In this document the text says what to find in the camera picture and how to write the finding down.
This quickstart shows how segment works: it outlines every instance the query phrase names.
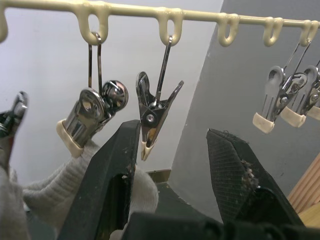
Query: chrome clip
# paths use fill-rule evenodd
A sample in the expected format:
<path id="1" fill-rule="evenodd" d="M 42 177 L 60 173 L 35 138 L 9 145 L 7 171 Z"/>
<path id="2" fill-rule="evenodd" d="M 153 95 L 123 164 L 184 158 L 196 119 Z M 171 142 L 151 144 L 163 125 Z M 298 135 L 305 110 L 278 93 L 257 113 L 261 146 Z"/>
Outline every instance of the chrome clip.
<path id="1" fill-rule="evenodd" d="M 169 37 L 168 45 L 165 48 L 155 96 L 150 93 L 149 78 L 144 71 L 140 72 L 136 79 L 135 88 L 139 103 L 142 132 L 141 159 L 143 161 L 147 160 L 154 147 L 158 134 L 167 118 L 169 109 L 184 84 L 184 81 L 180 81 L 167 100 L 160 100 L 171 43 L 172 36 Z"/>
<path id="2" fill-rule="evenodd" d="M 316 65 L 316 70 L 317 70 L 317 77 L 318 80 L 320 81 L 320 72 L 319 72 L 319 64 L 320 64 L 320 60 L 318 61 L 317 65 Z M 312 103 L 314 103 L 310 108 L 309 111 L 307 112 L 307 115 L 309 117 L 312 117 L 318 121 L 320 121 L 320 98 L 319 98 L 319 93 L 320 93 L 320 83 L 317 81 L 314 81 L 314 86 L 313 88 L 315 90 L 312 90 L 312 93 L 310 94 L 311 99 L 310 102 L 312 101 Z"/>
<path id="3" fill-rule="evenodd" d="M 15 135 L 28 108 L 28 95 L 20 91 L 9 111 L 0 113 L 0 166 L 8 173 Z"/>
<path id="4" fill-rule="evenodd" d="M 98 88 L 99 93 L 91 88 L 92 85 L 92 46 L 89 45 L 89 71 L 88 87 L 81 91 L 79 100 L 75 103 L 67 119 L 57 123 L 56 130 L 66 147 L 75 158 L 79 157 L 84 146 L 116 112 L 123 109 L 128 103 L 128 90 L 117 80 L 107 81 L 102 85 L 101 67 L 101 38 L 95 33 L 98 62 Z"/>
<path id="5" fill-rule="evenodd" d="M 253 125 L 265 134 L 272 131 L 275 126 L 275 120 L 289 102 L 296 96 L 298 91 L 307 83 L 308 77 L 305 73 L 298 72 L 298 67 L 308 50 L 309 45 L 303 51 L 302 56 L 291 76 L 286 78 L 285 70 L 291 62 L 300 44 L 298 43 L 295 50 L 291 54 L 284 68 L 273 66 L 270 69 L 267 84 L 265 85 L 265 97 L 261 114 L 255 113 L 253 117 Z"/>
<path id="6" fill-rule="evenodd" d="M 301 127 L 306 121 L 309 110 L 319 100 L 320 73 L 318 65 L 310 65 L 303 72 L 307 83 L 295 95 L 295 98 L 283 109 L 281 117 L 295 128 Z"/>

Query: wire hook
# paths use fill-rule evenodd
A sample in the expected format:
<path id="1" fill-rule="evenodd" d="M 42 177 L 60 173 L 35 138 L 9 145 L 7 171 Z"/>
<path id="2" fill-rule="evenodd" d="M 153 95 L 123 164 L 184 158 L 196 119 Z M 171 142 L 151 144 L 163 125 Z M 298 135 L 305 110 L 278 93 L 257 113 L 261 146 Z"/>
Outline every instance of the wire hook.
<path id="1" fill-rule="evenodd" d="M 168 63 L 168 59 L 169 59 L 169 53 L 170 53 L 171 44 L 172 44 L 172 39 L 173 38 L 170 35 L 168 44 L 165 47 L 160 76 L 159 76 L 159 81 L 158 81 L 158 86 L 156 87 L 154 106 L 157 106 L 160 102 L 161 90 L 162 90 L 162 85 L 164 83 L 165 73 L 166 73 L 166 69 L 167 69 L 167 63 Z"/>
<path id="2" fill-rule="evenodd" d="M 294 78 L 295 74 L 297 73 L 297 70 L 298 70 L 298 68 L 299 68 L 299 66 L 300 66 L 300 64 L 301 64 L 301 62 L 302 62 L 302 59 L 304 58 L 304 56 L 305 56 L 308 48 L 310 47 L 311 41 L 310 41 L 309 39 L 307 39 L 307 41 L 308 41 L 308 45 L 305 47 L 305 49 L 304 49 L 304 51 L 303 51 L 303 53 L 302 53 L 302 55 L 301 55 L 301 57 L 300 57 L 300 59 L 299 59 L 299 62 L 297 63 L 297 65 L 296 65 L 296 67 L 295 67 L 295 69 L 294 69 L 294 72 L 293 72 L 293 74 L 291 75 L 292 77 L 288 77 L 287 80 L 285 81 L 285 83 L 284 83 L 283 86 L 282 86 L 282 89 L 284 89 L 285 91 L 287 90 L 287 88 L 289 87 L 290 83 L 292 82 L 292 79 Z M 294 57 L 295 53 L 297 52 L 299 46 L 300 46 L 300 42 L 298 42 L 298 44 L 296 45 L 293 53 L 291 54 L 290 58 L 289 58 L 288 61 L 286 62 L 285 66 L 284 66 L 284 68 L 283 68 L 283 73 L 285 73 L 285 70 L 286 70 L 287 66 L 289 65 L 289 63 L 290 63 L 291 60 L 293 59 L 293 57 Z"/>
<path id="3" fill-rule="evenodd" d="M 98 89 L 100 96 L 102 95 L 102 67 L 101 67 L 101 46 L 102 40 L 97 32 L 92 32 L 97 39 L 97 65 L 98 65 Z M 89 70 L 88 70 L 88 87 L 92 87 L 92 45 L 88 44 L 89 48 Z"/>

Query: clothespin clip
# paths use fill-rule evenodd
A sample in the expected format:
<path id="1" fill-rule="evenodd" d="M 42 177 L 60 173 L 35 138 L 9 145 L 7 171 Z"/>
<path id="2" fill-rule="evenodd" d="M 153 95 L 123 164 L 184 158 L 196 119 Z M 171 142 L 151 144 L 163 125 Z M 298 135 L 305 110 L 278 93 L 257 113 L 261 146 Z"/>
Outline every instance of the clothespin clip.
<path id="1" fill-rule="evenodd" d="M 98 88 L 92 86 L 92 46 L 89 45 L 89 75 L 88 88 L 81 91 L 69 116 L 56 125 L 56 131 L 74 158 L 78 158 L 84 151 L 84 146 L 116 112 L 123 109 L 128 102 L 127 88 L 117 80 L 107 81 L 102 85 L 101 68 L 101 38 L 95 33 L 98 61 Z"/>
<path id="2" fill-rule="evenodd" d="M 28 96 L 20 91 L 12 108 L 0 113 L 0 166 L 8 173 L 9 160 L 17 129 L 28 108 Z"/>
<path id="3" fill-rule="evenodd" d="M 312 117 L 315 120 L 320 121 L 320 101 L 318 97 L 318 101 L 314 104 L 314 106 L 308 111 L 307 115 Z"/>
<path id="4" fill-rule="evenodd" d="M 316 73 L 317 74 L 317 79 L 318 79 L 318 82 L 317 81 L 314 81 L 314 90 L 312 89 L 312 93 L 310 94 L 311 98 L 310 98 L 310 102 L 312 101 L 312 103 L 314 103 L 314 105 L 311 105 L 311 108 L 309 109 L 309 111 L 307 112 L 307 115 L 309 117 L 312 117 L 318 121 L 320 121 L 320 98 L 319 98 L 319 93 L 320 93 L 320 72 L 319 72 L 319 64 L 320 64 L 320 60 L 319 62 L 317 63 L 316 65 L 316 69 L 313 67 L 313 70 L 310 70 L 310 74 L 311 73 Z"/>
<path id="5" fill-rule="evenodd" d="M 290 56 L 284 68 L 273 66 L 270 69 L 265 85 L 265 97 L 261 114 L 255 113 L 253 117 L 253 125 L 260 129 L 265 134 L 272 131 L 275 126 L 275 120 L 289 102 L 296 96 L 298 91 L 307 83 L 307 75 L 305 73 L 297 73 L 298 67 L 309 47 L 305 48 L 295 70 L 291 76 L 286 78 L 285 70 L 291 62 L 294 54 L 296 53 L 299 43 Z"/>
<path id="6" fill-rule="evenodd" d="M 144 71 L 138 74 L 136 80 L 135 88 L 138 96 L 142 132 L 141 159 L 143 161 L 147 160 L 154 147 L 158 134 L 167 118 L 169 109 L 184 84 L 184 81 L 180 81 L 167 100 L 160 100 L 171 43 L 172 36 L 169 37 L 168 45 L 165 48 L 155 96 L 150 93 L 149 78 Z"/>
<path id="7" fill-rule="evenodd" d="M 295 128 L 299 128 L 305 123 L 306 115 L 319 100 L 320 74 L 318 67 L 310 65 L 304 74 L 307 76 L 306 85 L 299 90 L 295 98 L 280 114 L 287 123 Z"/>

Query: cream plastic rail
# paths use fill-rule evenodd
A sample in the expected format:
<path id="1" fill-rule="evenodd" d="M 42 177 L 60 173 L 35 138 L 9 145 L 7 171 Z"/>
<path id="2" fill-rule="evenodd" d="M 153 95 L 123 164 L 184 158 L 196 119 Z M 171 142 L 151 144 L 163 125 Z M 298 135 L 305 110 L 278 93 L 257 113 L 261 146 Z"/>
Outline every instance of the cream plastic rail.
<path id="1" fill-rule="evenodd" d="M 302 46 L 306 46 L 308 44 L 308 40 L 312 41 L 319 28 L 318 21 L 291 20 L 282 19 L 281 17 L 245 16 L 222 12 L 190 11 L 182 10 L 180 8 L 135 6 L 114 4 L 104 1 L 0 0 L 0 43 L 3 42 L 8 35 L 8 25 L 5 17 L 6 8 L 53 10 L 74 13 L 78 19 L 82 37 L 91 45 L 96 45 L 97 39 L 96 36 L 91 33 L 89 28 L 88 17 L 90 14 L 96 15 L 99 20 L 99 34 L 102 42 L 104 42 L 108 36 L 108 17 L 110 15 L 149 17 L 157 19 L 159 23 L 160 39 L 165 45 L 169 40 L 167 30 L 168 20 L 172 20 L 174 23 L 172 46 L 176 45 L 180 40 L 183 20 L 216 22 L 219 27 L 218 40 L 224 47 L 229 46 L 235 40 L 239 24 L 264 26 L 263 43 L 267 47 L 275 44 L 282 27 L 301 28 L 300 44 Z M 228 37 L 225 37 L 227 25 L 230 25 L 230 32 Z"/>

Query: wooden panel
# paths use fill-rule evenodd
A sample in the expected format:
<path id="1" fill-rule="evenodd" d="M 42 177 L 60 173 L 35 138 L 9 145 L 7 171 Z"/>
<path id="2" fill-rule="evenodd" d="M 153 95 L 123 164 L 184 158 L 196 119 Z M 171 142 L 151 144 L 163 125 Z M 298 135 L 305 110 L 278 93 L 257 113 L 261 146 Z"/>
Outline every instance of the wooden panel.
<path id="1" fill-rule="evenodd" d="M 299 214 L 306 227 L 320 228 L 320 202 Z"/>
<path id="2" fill-rule="evenodd" d="M 292 189 L 288 200 L 297 213 L 310 208 L 320 200 L 320 153 Z"/>

